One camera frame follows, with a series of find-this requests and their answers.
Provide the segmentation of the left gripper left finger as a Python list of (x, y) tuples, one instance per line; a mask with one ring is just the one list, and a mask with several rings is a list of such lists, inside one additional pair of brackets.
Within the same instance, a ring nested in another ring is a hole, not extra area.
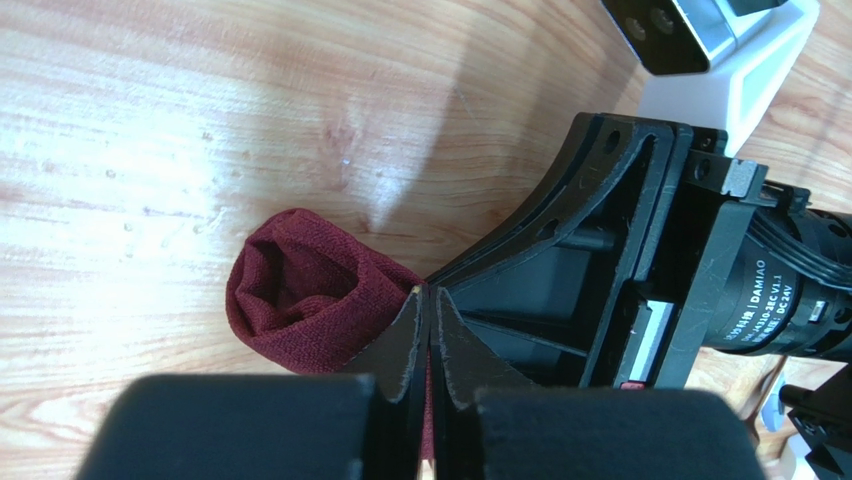
[(426, 292), (337, 374), (153, 375), (117, 399), (81, 479), (415, 479)]

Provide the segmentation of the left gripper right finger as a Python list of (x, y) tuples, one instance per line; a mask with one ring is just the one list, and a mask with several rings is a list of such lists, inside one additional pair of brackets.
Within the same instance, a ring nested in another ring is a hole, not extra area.
[(439, 479), (760, 479), (739, 418), (704, 391), (545, 388), (429, 291)]

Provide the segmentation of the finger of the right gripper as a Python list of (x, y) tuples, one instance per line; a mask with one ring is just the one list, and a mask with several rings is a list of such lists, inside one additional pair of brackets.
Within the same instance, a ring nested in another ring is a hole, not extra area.
[(578, 114), (539, 184), (498, 227), (430, 275), (432, 286), (467, 287), (510, 270), (555, 245), (627, 173), (641, 145), (642, 122), (615, 114)]

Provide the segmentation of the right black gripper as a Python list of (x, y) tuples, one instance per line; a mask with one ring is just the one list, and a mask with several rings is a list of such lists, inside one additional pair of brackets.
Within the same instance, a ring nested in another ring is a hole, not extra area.
[(635, 160), (554, 246), (447, 289), (543, 385), (680, 388), (703, 347), (851, 359), (851, 214), (725, 155), (720, 130), (642, 122)]

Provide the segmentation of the dark red cloth napkin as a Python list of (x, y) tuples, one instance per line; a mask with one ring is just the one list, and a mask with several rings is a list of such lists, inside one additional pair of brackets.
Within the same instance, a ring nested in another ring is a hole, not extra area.
[(297, 374), (330, 374), (368, 349), (424, 281), (304, 208), (250, 234), (226, 282), (234, 335)]

